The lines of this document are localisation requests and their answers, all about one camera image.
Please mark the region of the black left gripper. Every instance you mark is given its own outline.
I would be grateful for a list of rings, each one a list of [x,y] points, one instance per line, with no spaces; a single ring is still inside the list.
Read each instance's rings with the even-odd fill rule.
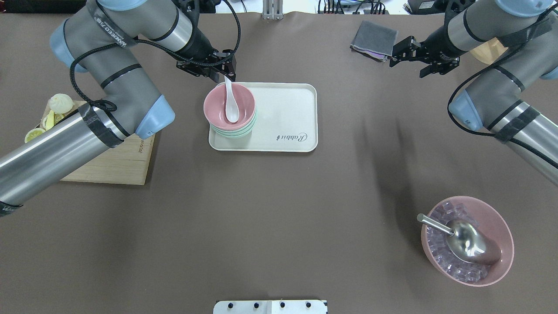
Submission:
[[[188,62],[178,60],[176,68],[194,77],[209,78],[215,83],[219,83],[221,77],[228,78],[231,82],[236,82],[235,52],[233,49],[215,50],[203,61]]]

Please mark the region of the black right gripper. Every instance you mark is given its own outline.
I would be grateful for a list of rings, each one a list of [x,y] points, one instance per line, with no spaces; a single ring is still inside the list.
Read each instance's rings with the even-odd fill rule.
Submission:
[[[389,67],[392,68],[402,61],[420,61],[427,64],[420,70],[420,78],[424,78],[430,74],[449,73],[459,66],[460,57],[449,58],[440,52],[430,53],[424,42],[417,42],[415,37],[409,36],[393,46]]]

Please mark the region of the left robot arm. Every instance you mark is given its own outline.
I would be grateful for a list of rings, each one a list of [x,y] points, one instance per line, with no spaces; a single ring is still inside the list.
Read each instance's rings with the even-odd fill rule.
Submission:
[[[235,80],[235,47],[214,48],[199,28],[197,0],[88,0],[51,34],[50,48],[84,103],[54,127],[1,158],[1,216],[131,135],[147,139],[175,113],[132,48],[147,44],[179,69],[217,82]]]

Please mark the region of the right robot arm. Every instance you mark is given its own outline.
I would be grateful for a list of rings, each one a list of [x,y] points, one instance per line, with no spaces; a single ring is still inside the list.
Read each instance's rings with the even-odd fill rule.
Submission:
[[[492,137],[557,183],[557,125],[520,98],[536,80],[557,78],[555,0],[443,0],[444,25],[422,42],[395,44],[390,66],[426,64],[420,77],[447,74],[460,56],[497,39],[506,51],[466,79],[448,101],[450,119],[474,135]]]

